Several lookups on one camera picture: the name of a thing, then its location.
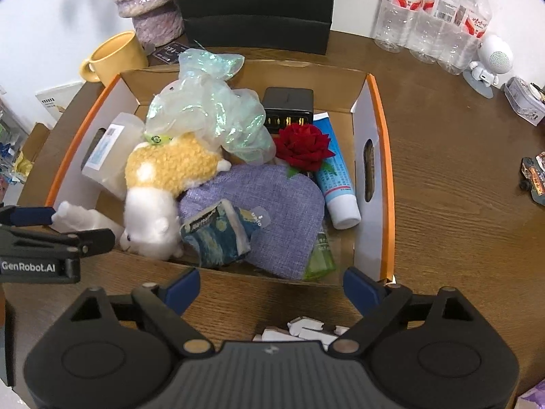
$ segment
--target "blue tube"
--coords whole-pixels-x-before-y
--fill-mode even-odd
[[[320,129],[322,133],[329,135],[331,139],[329,150],[335,153],[334,157],[325,160],[326,163],[333,167],[335,173],[320,169],[316,173],[316,181],[324,194],[333,226],[336,229],[348,229],[361,221],[361,215],[348,169],[329,120],[329,114],[315,114],[312,124]]]

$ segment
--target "toy wheel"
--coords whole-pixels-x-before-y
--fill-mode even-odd
[[[520,183],[518,184],[519,188],[521,188],[523,191],[528,191],[530,192],[532,190],[532,183],[530,182],[530,180],[521,180]]]

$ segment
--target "plush toy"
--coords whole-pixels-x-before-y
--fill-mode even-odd
[[[222,158],[220,149],[207,149],[192,132],[164,145],[138,145],[125,168],[122,249],[162,260],[181,256],[176,197],[229,169],[231,163]]]

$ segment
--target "white plastic bottle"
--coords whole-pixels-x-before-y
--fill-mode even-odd
[[[51,227],[57,232],[110,229],[115,235],[116,243],[119,243],[119,239],[125,230],[123,226],[120,226],[99,211],[74,206],[67,201],[63,201],[59,205],[57,211],[51,217],[51,221],[53,222]]]
[[[382,0],[375,25],[375,43],[384,50],[401,52],[423,0]]]
[[[144,122],[136,115],[122,112],[97,143],[81,173],[124,200],[127,159],[134,148],[145,141],[143,134]]]
[[[424,0],[407,48],[425,63],[434,63],[444,47],[445,37],[456,27],[454,20],[460,0]]]
[[[469,65],[492,19],[490,0],[462,0],[450,34],[438,58],[439,65],[453,75],[460,75]]]

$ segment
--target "wood grain tabletop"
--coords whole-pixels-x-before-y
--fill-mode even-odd
[[[221,50],[375,75],[392,151],[398,282],[419,293],[458,287],[517,355],[518,393],[544,378],[545,210],[518,188],[520,160],[545,150],[544,129],[518,117],[500,91],[487,100],[437,64],[420,63],[406,50],[387,53],[355,35],[332,32],[326,56]],[[21,205],[43,205],[70,140],[102,88],[86,83],[62,115],[28,178]],[[33,407],[22,377],[25,357],[86,287],[126,293],[183,269],[110,253],[84,261],[77,285],[4,285],[15,310],[15,390]],[[342,325],[358,320],[340,288],[205,270],[201,276],[201,295],[184,318],[215,343],[249,340],[266,323],[285,326],[301,315]]]

